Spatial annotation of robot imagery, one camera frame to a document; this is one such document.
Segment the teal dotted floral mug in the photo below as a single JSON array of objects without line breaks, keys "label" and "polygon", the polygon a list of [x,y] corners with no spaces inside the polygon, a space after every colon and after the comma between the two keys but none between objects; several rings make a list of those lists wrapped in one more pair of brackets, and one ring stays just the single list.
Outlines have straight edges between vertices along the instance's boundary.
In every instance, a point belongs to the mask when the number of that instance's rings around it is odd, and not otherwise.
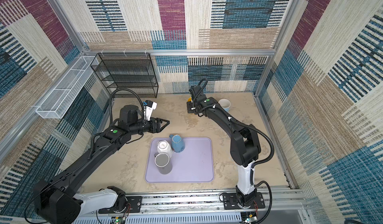
[{"label": "teal dotted floral mug", "polygon": [[181,153],[185,149],[185,143],[183,139],[178,135],[170,135],[172,150],[176,153]]}]

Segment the light blue mug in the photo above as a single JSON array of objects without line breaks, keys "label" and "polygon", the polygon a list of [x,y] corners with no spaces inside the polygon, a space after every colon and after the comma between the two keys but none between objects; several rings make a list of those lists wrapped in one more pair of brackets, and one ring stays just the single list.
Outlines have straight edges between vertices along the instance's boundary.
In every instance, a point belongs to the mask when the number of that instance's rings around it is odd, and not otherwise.
[{"label": "light blue mug", "polygon": [[229,109],[231,107],[231,102],[228,100],[228,99],[220,99],[218,101],[218,103],[220,104],[220,106],[226,111],[226,112],[229,112]]}]

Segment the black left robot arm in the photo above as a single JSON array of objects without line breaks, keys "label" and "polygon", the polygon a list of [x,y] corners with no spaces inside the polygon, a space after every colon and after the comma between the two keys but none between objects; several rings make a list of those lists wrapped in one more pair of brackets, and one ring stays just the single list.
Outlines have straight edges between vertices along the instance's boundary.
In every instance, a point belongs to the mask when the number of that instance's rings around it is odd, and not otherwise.
[{"label": "black left robot arm", "polygon": [[146,103],[141,107],[124,106],[118,119],[91,138],[88,151],[50,181],[35,184],[33,204],[38,216],[51,224],[71,224],[78,217],[100,209],[117,208],[120,212],[125,209],[125,192],[114,186],[87,194],[77,191],[106,159],[131,143],[133,135],[160,133],[170,124],[168,120],[152,117],[155,103],[149,100]]}]

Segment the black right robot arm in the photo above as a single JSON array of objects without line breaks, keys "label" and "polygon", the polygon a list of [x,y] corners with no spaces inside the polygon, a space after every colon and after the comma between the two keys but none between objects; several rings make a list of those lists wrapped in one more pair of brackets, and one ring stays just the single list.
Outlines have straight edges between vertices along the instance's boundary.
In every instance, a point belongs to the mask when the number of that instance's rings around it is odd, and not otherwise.
[{"label": "black right robot arm", "polygon": [[239,205],[249,207],[256,197],[254,187],[254,167],[261,152],[258,133],[250,128],[236,124],[232,115],[225,111],[215,99],[205,99],[193,104],[187,102],[188,113],[206,116],[221,127],[230,138],[230,155],[238,167],[238,182],[236,185],[236,198]]}]

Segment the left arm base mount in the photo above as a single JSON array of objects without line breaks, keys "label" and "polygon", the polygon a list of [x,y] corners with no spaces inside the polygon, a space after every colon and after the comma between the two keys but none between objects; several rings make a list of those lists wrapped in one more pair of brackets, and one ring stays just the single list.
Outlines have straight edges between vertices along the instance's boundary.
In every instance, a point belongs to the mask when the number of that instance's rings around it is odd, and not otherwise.
[{"label": "left arm base mount", "polygon": [[127,196],[126,193],[115,187],[109,186],[108,189],[115,191],[118,195],[115,204],[110,208],[98,210],[99,214],[124,214],[139,213],[141,210],[142,196]]}]

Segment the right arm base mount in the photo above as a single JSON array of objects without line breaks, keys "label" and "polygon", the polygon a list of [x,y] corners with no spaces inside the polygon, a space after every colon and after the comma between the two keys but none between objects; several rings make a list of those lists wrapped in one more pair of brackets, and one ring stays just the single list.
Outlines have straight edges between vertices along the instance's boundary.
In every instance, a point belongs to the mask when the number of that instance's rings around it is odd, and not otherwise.
[{"label": "right arm base mount", "polygon": [[218,198],[221,202],[223,202],[225,210],[265,208],[265,202],[260,192],[252,192],[249,195],[243,195],[241,192],[223,192],[219,195]]}]

